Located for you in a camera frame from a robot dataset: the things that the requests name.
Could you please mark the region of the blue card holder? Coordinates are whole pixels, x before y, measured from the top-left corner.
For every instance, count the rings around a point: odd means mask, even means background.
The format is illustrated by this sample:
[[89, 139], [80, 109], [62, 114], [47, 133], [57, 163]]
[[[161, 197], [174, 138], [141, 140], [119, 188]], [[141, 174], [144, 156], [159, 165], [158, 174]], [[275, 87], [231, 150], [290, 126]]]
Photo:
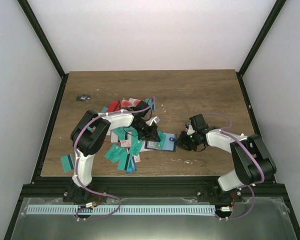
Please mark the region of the blue card holder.
[[174, 133], [165, 133], [162, 131], [158, 132], [160, 141], [146, 141], [145, 149], [147, 150], [158, 150], [166, 152], [175, 152], [176, 151], [176, 142], [177, 135]]

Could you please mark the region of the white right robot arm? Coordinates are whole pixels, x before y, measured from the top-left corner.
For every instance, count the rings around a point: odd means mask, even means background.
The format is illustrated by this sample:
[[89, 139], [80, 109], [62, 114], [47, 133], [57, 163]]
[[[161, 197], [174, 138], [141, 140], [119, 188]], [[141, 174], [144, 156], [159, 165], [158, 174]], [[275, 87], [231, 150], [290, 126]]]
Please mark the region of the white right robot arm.
[[209, 126], [202, 114], [189, 118], [175, 144], [186, 151], [198, 150], [198, 146], [221, 149], [232, 156], [234, 170], [220, 176], [218, 185], [212, 188], [213, 198], [219, 202], [230, 196], [230, 190], [262, 184], [277, 172], [277, 166], [262, 137], [234, 134], [224, 128]]

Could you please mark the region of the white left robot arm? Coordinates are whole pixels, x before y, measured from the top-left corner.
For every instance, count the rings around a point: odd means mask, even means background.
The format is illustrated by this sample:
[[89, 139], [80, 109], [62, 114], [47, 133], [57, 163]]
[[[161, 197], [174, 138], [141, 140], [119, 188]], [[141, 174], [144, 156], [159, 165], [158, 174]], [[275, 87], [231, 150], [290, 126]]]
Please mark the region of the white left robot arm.
[[92, 196], [88, 186], [92, 182], [92, 166], [95, 154], [101, 149], [109, 131], [132, 128], [138, 141], [161, 141], [157, 117], [145, 119], [153, 111], [155, 98], [147, 101], [113, 101], [105, 112], [88, 110], [70, 135], [75, 152], [75, 167], [72, 180], [77, 185], [74, 195], [87, 202]]

